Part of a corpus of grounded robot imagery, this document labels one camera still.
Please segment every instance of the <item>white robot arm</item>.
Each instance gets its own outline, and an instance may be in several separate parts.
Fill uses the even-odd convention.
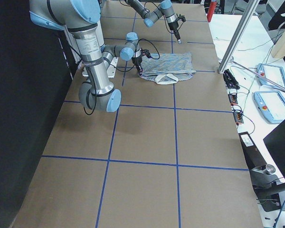
[[[178,20],[185,21],[184,16],[176,16],[170,0],[164,0],[157,9],[150,13],[138,0],[125,0],[132,6],[150,27],[165,15],[170,29],[177,40]],[[30,0],[30,18],[36,25],[55,30],[67,30],[74,36],[81,58],[87,69],[89,79],[83,82],[79,90],[81,104],[91,110],[115,112],[121,101],[121,92],[109,81],[107,69],[114,57],[128,61],[132,59],[139,73],[143,50],[134,32],[126,35],[124,45],[103,45],[101,29],[96,32],[100,20],[100,6],[97,0]]]

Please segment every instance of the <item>white desk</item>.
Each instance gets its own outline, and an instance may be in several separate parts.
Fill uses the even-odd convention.
[[[216,52],[218,58],[223,58],[226,49],[229,45],[229,42],[236,30],[236,27],[240,21],[240,15],[213,15],[212,21],[210,22],[210,30],[213,37],[214,44],[216,45]],[[236,51],[233,54],[234,60],[246,67],[256,67],[259,63],[266,62],[265,56],[268,54],[269,49],[272,47],[273,42],[269,41],[270,37],[268,36],[266,30],[261,24],[260,20],[257,16],[253,16],[250,23],[248,24],[240,43],[237,46]],[[247,51],[239,51],[245,50],[248,48],[255,48],[253,50]],[[270,55],[267,63],[271,63],[276,59],[272,58]],[[280,59],[273,63],[273,65],[281,66],[285,71],[285,62],[283,59]],[[239,85],[244,86],[246,88],[250,88],[254,75],[249,73],[246,70],[241,70],[235,67],[231,68],[234,76],[236,77]],[[272,164],[276,166],[273,159],[271,158],[267,148],[264,145],[263,138],[267,136],[276,126],[277,124],[268,124],[266,120],[263,118],[261,113],[258,111],[258,108],[254,104],[252,93],[255,91],[267,91],[272,90],[268,86],[260,86],[258,79],[256,78],[251,89],[250,93],[246,100],[246,108],[244,114],[248,116],[256,125],[255,131],[251,134],[253,141],[256,146],[260,150],[264,159],[268,164]],[[247,93],[247,90],[242,88],[238,90],[238,92]],[[239,93],[237,95],[237,100],[239,105],[244,108],[244,102],[247,95]],[[238,127],[238,132],[248,131],[252,132],[253,125],[252,123],[244,117],[244,124]],[[278,177],[282,177],[281,172],[277,169],[276,175]],[[272,212],[264,212],[262,207],[259,205],[262,221],[264,227],[272,227],[274,224],[274,219],[278,215],[278,211]],[[282,212],[281,217],[279,219],[278,228],[282,228],[285,225],[285,211]]]

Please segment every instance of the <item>black monitor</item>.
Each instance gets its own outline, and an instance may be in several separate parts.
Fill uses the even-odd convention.
[[[285,177],[285,120],[264,138],[264,143]]]

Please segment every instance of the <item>sticker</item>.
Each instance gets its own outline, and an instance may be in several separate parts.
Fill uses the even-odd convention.
[[[243,142],[245,143],[246,147],[253,146],[253,142],[251,141],[251,139],[249,138],[247,134],[241,135],[241,138]]]
[[[96,36],[87,39],[77,39],[76,41],[82,55],[89,55],[91,52],[99,50]]]

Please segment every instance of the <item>dark backdrop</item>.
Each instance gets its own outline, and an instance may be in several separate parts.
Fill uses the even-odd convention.
[[[0,228],[23,202],[71,83],[63,50],[76,70],[66,43],[30,21],[28,3],[0,0]]]

